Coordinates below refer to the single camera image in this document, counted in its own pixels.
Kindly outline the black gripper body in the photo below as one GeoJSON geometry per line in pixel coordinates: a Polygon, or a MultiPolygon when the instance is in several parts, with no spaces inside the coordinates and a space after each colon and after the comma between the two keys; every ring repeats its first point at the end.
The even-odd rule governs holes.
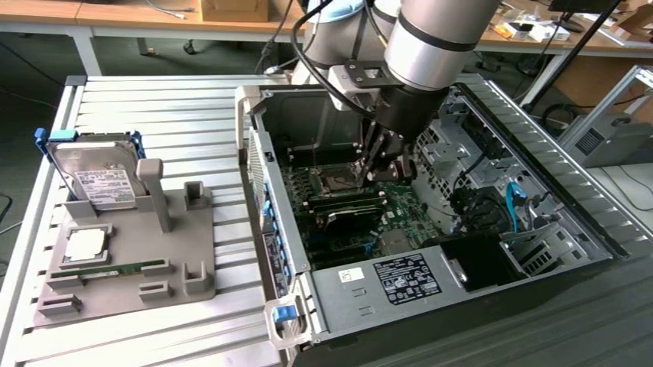
{"type": "Polygon", "coordinates": [[[446,97],[447,87],[435,91],[410,86],[381,89],[374,120],[403,138],[417,138],[430,124],[446,97]]]}

